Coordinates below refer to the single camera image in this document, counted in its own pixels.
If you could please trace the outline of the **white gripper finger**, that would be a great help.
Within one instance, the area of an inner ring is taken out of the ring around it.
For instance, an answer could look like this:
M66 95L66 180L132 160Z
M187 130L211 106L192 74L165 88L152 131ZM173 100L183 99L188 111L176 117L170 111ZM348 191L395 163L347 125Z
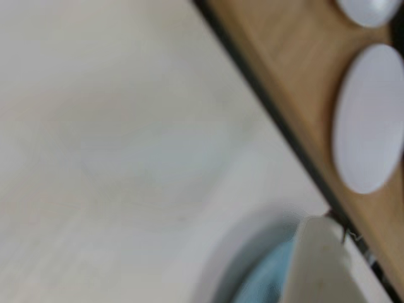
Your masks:
M294 238L282 302L391 302L343 227L326 216L308 217Z

